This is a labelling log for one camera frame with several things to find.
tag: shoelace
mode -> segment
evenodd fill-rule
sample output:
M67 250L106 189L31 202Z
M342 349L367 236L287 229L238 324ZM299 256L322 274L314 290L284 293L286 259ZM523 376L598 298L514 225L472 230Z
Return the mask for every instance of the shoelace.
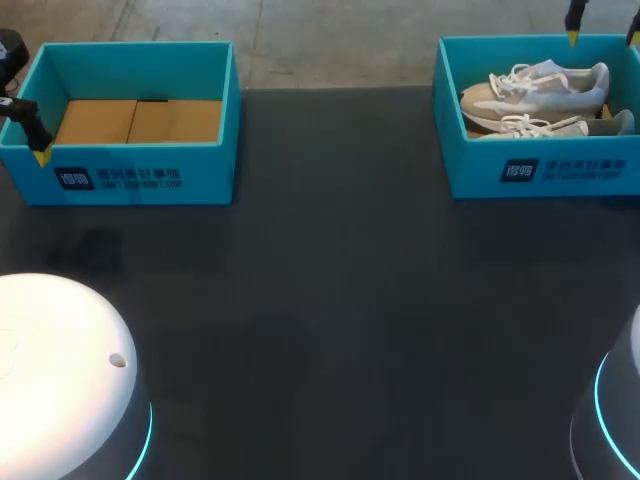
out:
M559 79L562 82L562 85L569 91L573 91L569 86L569 81L567 77L562 73L554 73L552 75L548 75L538 79L532 79L529 75L519 76L518 73L525 69L529 68L531 65L526 63L518 63L514 65L511 69L511 73L509 75L494 75L493 73L489 74L489 84L491 85L491 90L496 94L498 98L504 99L507 97L507 94L511 94L514 91L522 91L522 90L537 90L541 83L547 83L549 80L553 80L555 78Z
M501 133L513 133L514 138L551 137L553 131L580 120L580 117L571 117L551 124L546 120L532 119L529 115L507 115L500 120Z

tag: glowing blue ring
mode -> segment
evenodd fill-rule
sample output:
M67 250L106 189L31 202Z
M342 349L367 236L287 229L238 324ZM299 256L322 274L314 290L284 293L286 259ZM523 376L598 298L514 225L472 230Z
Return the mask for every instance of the glowing blue ring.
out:
M140 469L140 465L142 465L142 460L144 460L144 456L147 454L147 449L149 448L149 442L151 441L151 428L153 427L153 409L151 408L151 404L149 404L149 431L147 432L147 440L144 442L144 448L142 449L142 453L140 454L140 458L133 466L133 470L131 473L127 475L127 478L124 480L131 480L138 470Z
M607 430L607 427L604 424L604 419L602 418L602 412L600 411L600 400L598 399L598 384L600 383L600 373L602 373L602 367L604 366L604 362L608 356L609 356L608 353L604 356L604 358L602 359L602 363L598 368L598 373L596 373L596 381L594 385L594 394L593 394L593 398L595 399L595 404L596 404L596 415L598 416L598 422L600 422L600 428L602 429L602 433L604 433L604 436L607 439L607 442L609 442L609 446L611 447L611 450L613 450L613 453L617 455L617 457L620 459L622 464L625 467L627 467L627 469L633 474L633 476L636 477L638 480L640 480L640 473L638 473L638 471L635 468L633 468L633 465L631 465L631 463L629 463L629 461L626 458L624 458L624 455L614 443L613 438L611 438L611 435L609 435L609 431Z

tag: grey sneaker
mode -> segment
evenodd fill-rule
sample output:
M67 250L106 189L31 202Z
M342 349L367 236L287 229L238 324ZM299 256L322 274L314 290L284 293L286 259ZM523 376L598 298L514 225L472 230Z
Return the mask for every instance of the grey sneaker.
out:
M500 123L501 133L480 138L603 137L635 133L635 120L629 110L622 110L615 117L603 120L572 117L551 124L532 120L528 115L512 115L504 117Z
M598 63L571 70L553 61L516 65L509 75L489 75L462 92L460 108L473 123L497 132L505 115L530 115L555 123L569 117L593 117L609 94L609 69Z

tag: open box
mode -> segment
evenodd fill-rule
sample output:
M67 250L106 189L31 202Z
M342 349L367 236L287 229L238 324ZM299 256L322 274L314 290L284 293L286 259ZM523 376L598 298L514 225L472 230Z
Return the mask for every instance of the open box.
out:
M611 114L629 109L640 125L640 56L624 35L449 37L440 40L433 110L454 198L640 195L640 136L472 139L458 92L552 59L566 68L610 70Z
M217 141L54 145L44 168L7 121L0 158L29 205L231 202L241 94L228 42L45 44L18 97L54 136L71 100L222 101Z

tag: black tabletop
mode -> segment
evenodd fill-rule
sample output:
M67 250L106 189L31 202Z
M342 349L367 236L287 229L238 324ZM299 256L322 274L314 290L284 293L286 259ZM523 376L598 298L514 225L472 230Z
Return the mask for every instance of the black tabletop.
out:
M29 209L5 174L2 272L120 311L153 478L570 479L640 210L455 202L431 116L428 88L247 92L229 207Z

